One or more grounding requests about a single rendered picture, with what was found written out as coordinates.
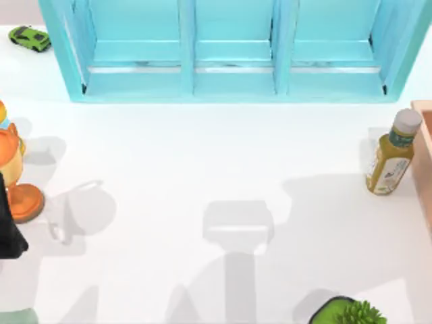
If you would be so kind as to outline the light blue rack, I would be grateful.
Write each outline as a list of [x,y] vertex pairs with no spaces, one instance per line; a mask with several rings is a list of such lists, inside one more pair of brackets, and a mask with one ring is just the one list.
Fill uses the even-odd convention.
[[38,0],[82,103],[386,103],[432,0]]

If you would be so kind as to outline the yellow-green bottle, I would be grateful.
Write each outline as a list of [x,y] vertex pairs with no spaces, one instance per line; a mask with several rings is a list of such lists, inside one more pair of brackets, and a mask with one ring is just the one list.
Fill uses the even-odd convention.
[[371,193],[384,196],[398,187],[414,157],[414,139],[422,122],[421,115],[412,108],[397,112],[389,132],[378,140],[366,175]]

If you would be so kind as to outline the green potted plant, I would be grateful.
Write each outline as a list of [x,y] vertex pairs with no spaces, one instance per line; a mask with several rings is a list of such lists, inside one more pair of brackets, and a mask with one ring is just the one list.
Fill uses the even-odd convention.
[[367,300],[335,296],[315,311],[308,324],[387,324],[387,318]]

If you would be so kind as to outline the orange trophy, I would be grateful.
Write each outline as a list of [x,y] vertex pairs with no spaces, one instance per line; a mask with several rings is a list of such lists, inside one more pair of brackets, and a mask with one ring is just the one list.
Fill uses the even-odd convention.
[[16,125],[9,120],[7,109],[0,101],[0,173],[3,176],[7,201],[16,223],[27,223],[43,210],[43,192],[32,184],[19,184],[23,173],[26,146]]

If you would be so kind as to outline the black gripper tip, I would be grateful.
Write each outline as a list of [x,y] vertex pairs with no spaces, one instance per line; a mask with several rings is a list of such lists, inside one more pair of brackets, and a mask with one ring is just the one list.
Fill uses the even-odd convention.
[[5,182],[0,172],[0,260],[18,259],[28,247],[28,242],[12,218]]

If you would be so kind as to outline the green toy car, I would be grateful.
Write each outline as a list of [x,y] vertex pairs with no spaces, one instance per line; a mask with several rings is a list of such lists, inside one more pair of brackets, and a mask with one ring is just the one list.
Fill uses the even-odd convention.
[[13,44],[25,47],[37,53],[45,52],[51,46],[49,35],[31,26],[15,27],[9,31],[8,38]]

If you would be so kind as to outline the pale green rounded object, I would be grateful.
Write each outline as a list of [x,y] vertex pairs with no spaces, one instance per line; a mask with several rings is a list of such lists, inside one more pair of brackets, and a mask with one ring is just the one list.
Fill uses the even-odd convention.
[[39,324],[33,308],[0,312],[0,324]]

